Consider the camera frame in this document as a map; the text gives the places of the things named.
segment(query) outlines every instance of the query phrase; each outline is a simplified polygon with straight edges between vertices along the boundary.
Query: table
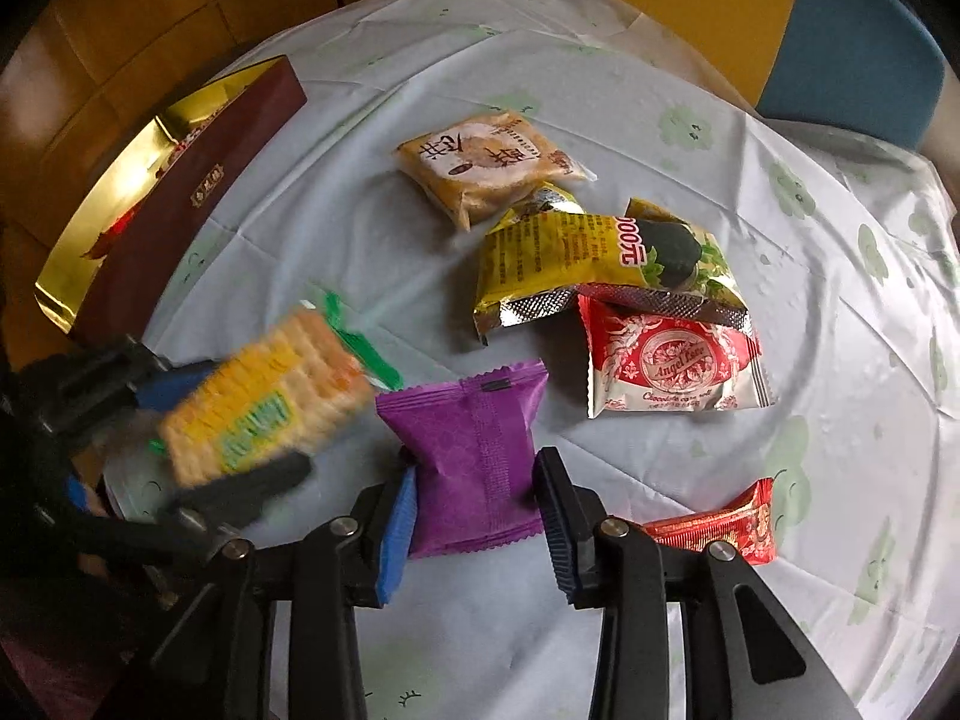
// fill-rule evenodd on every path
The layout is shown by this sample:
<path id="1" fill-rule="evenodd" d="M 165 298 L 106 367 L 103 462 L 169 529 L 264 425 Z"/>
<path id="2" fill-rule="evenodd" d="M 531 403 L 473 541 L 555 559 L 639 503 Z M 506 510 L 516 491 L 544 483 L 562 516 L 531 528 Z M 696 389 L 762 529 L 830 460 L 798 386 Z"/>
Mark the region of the table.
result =
<path id="1" fill-rule="evenodd" d="M 960 632 L 960 271 L 952 204 L 929 163 L 850 133 L 778 133 L 615 0 L 367 0 L 238 65 L 277 53 L 308 103 L 200 231 L 147 343 L 175 361 L 224 355 L 296 300 L 336 290 L 411 385 L 541 357 L 550 384 L 535 445 L 559 447 L 574 483 L 610 511 L 642 522 L 712 509 L 776 475 L 781 556 L 762 577 L 865 718 L 906 717 Z M 597 173 L 575 188 L 587 210 L 617 214 L 642 196 L 713 232 L 778 405 L 587 420 L 575 314 L 478 343 L 483 230 L 455 233 L 392 149 L 497 108 Z M 690 124 L 704 137 L 685 138 Z M 342 514 L 396 451 L 363 413 L 248 536 L 289 541 Z M 281 717 L 285 615 L 272 676 Z M 672 610 L 674 634 L 678 619 Z M 411 562 L 392 605 L 357 624 L 371 718 L 587 716 L 599 613 L 565 605 L 542 536 Z M 680 718 L 676 636 L 671 646 Z"/>

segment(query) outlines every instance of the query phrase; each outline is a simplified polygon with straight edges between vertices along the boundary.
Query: brown pastry package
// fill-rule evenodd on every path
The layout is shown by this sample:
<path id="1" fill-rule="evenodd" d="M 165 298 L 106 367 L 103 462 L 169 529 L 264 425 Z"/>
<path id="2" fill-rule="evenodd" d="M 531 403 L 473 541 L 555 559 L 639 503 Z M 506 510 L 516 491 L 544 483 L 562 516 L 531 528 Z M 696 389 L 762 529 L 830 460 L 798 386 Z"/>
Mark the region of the brown pastry package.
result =
<path id="1" fill-rule="evenodd" d="M 542 181 L 593 173 L 518 113 L 477 116 L 397 147 L 401 169 L 462 230 L 491 218 Z"/>

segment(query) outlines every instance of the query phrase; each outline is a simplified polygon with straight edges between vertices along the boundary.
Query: plastic wrapper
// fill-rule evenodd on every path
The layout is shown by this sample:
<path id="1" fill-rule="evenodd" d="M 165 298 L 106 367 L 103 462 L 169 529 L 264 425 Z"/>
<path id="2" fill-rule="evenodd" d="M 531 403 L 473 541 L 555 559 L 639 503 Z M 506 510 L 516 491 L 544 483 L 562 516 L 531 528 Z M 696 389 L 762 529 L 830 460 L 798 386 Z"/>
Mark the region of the plastic wrapper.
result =
<path id="1" fill-rule="evenodd" d="M 378 415 L 416 457 L 411 557 L 474 552 L 542 530 L 530 426 L 546 380 L 537 360 L 378 396 Z"/>
<path id="2" fill-rule="evenodd" d="M 541 181 L 596 177 L 512 111 L 421 135 L 398 146 L 397 155 L 402 170 L 464 230 Z"/>
<path id="3" fill-rule="evenodd" d="M 518 201 L 512 208 L 507 209 L 507 213 L 503 215 L 500 222 L 484 236 L 480 253 L 481 261 L 485 264 L 491 261 L 490 249 L 496 245 L 496 233 L 499 230 L 531 218 L 533 215 L 544 213 L 544 211 L 562 211 L 567 214 L 584 213 L 584 209 L 580 207 L 576 197 L 568 191 L 564 191 L 546 181 L 541 182 L 524 199 Z M 477 305 L 473 311 L 473 322 L 477 328 L 477 335 L 483 338 L 484 343 L 486 343 L 486 333 L 493 328 L 511 327 L 515 324 L 531 322 L 533 319 L 549 317 L 551 314 L 558 314 L 560 311 L 572 307 L 577 299 L 577 292 L 573 287 L 558 287 L 555 290 L 546 290 L 516 300 L 505 298 L 498 301 L 496 306 L 482 306 L 483 290 L 486 289 L 487 280 L 481 274 L 477 285 Z"/>
<path id="4" fill-rule="evenodd" d="M 587 331 L 587 408 L 733 410 L 773 403 L 751 333 L 639 314 L 580 295 Z"/>
<path id="5" fill-rule="evenodd" d="M 349 415 L 398 376 L 368 343 L 312 307 L 294 309 L 219 365 L 166 415 L 158 432 L 176 481 L 193 487 L 296 449 L 312 454 Z M 328 307 L 339 309 L 335 295 Z"/>
<path id="6" fill-rule="evenodd" d="M 728 541 L 750 565 L 776 557 L 770 515 L 774 480 L 760 479 L 716 512 L 688 514 L 637 525 L 654 541 L 701 552 L 711 541 Z"/>
<path id="7" fill-rule="evenodd" d="M 526 298 L 538 319 L 576 290 L 646 314 L 750 331 L 750 316 L 714 237 L 644 200 L 627 215 L 547 211 L 491 231 L 484 242 L 474 322 L 503 324 L 503 305 Z"/>

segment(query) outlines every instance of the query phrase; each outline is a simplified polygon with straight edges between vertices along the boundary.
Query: yellow snack bag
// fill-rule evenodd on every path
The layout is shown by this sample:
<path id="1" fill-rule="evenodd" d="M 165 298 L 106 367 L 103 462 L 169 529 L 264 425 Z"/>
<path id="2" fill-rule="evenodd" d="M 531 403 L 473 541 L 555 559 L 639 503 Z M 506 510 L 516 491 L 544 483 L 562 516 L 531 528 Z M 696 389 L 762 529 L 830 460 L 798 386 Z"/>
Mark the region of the yellow snack bag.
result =
<path id="1" fill-rule="evenodd" d="M 364 366 L 316 311 L 296 308 L 241 348 L 160 423 L 178 483 L 203 484 L 312 452 L 373 400 Z"/>
<path id="2" fill-rule="evenodd" d="M 564 191 L 549 181 L 541 181 L 524 199 L 518 200 L 508 208 L 507 213 L 496 223 L 495 227 L 491 228 L 490 232 L 509 227 L 511 224 L 516 224 L 518 221 L 530 218 L 532 215 L 541 214 L 544 211 L 563 211 L 566 214 L 584 213 L 584 209 L 580 207 L 576 197 L 569 191 Z"/>
<path id="3" fill-rule="evenodd" d="M 648 314 L 748 326 L 711 234 L 642 200 L 629 211 L 637 216 L 546 211 L 491 230 L 481 250 L 477 332 L 558 313 L 578 292 Z"/>
<path id="4" fill-rule="evenodd" d="M 539 182 L 596 178 L 512 111 L 421 135 L 398 146 L 397 155 L 402 170 L 464 230 Z"/>

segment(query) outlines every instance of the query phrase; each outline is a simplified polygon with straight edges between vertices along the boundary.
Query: seaweed snack bag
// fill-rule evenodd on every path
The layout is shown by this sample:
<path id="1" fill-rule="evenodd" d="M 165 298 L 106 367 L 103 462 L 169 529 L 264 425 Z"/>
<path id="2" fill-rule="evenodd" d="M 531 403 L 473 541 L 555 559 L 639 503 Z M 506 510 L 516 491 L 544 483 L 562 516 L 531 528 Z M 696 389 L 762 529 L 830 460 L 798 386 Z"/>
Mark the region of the seaweed snack bag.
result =
<path id="1" fill-rule="evenodd" d="M 541 181 L 596 178 L 512 111 L 421 135 L 401 143 L 397 155 L 401 169 L 463 230 L 491 218 Z"/>
<path id="2" fill-rule="evenodd" d="M 773 479 L 760 479 L 716 512 L 659 519 L 636 527 L 654 541 L 694 552 L 721 539 L 736 547 L 750 565 L 763 565 L 776 557 L 770 518 L 773 490 Z"/>
<path id="3" fill-rule="evenodd" d="M 649 287 L 661 290 L 659 299 L 616 283 L 584 284 L 580 293 L 648 314 L 749 327 L 747 307 L 712 234 L 637 197 L 630 199 L 625 217 L 637 224 L 640 259 L 652 262 L 644 274 Z M 632 240 L 632 235 L 621 235 L 621 245 L 625 239 Z"/>
<path id="4" fill-rule="evenodd" d="M 335 295 L 331 307 L 339 311 Z M 180 485 L 246 471 L 290 449 L 314 452 L 373 401 L 368 369 L 400 384 L 366 340 L 338 322 L 299 306 L 167 413 L 158 429 Z"/>
<path id="5" fill-rule="evenodd" d="M 590 418 L 603 409 L 699 412 L 773 403 L 752 333 L 579 300 Z"/>
<path id="6" fill-rule="evenodd" d="M 714 237 L 642 200 L 607 217 L 560 211 L 498 226 L 481 250 L 473 318 L 483 336 L 522 299 L 524 321 L 558 310 L 557 290 L 576 290 L 646 314 L 750 331 L 750 316 Z"/>
<path id="7" fill-rule="evenodd" d="M 563 211 L 567 214 L 582 214 L 584 209 L 580 207 L 576 197 L 568 191 L 563 191 L 560 187 L 544 181 L 527 194 L 524 199 L 517 201 L 507 213 L 496 223 L 496 227 L 491 229 L 484 236 L 483 245 L 480 250 L 480 258 L 483 263 L 491 260 L 491 247 L 496 245 L 496 233 L 511 224 L 517 224 L 520 221 L 531 218 L 533 215 L 544 213 L 544 211 Z M 494 327 L 511 327 L 523 322 L 531 322 L 533 319 L 542 319 L 551 314 L 558 314 L 571 308 L 577 299 L 577 290 L 570 286 L 558 287 L 555 290 L 546 290 L 546 292 L 536 295 L 522 296 L 516 300 L 503 299 L 498 301 L 496 306 L 483 307 L 479 305 L 483 300 L 483 290 L 485 283 L 481 273 L 480 283 L 477 285 L 477 305 L 473 309 L 473 323 L 477 328 L 477 335 L 484 339 L 486 343 L 486 333 Z"/>

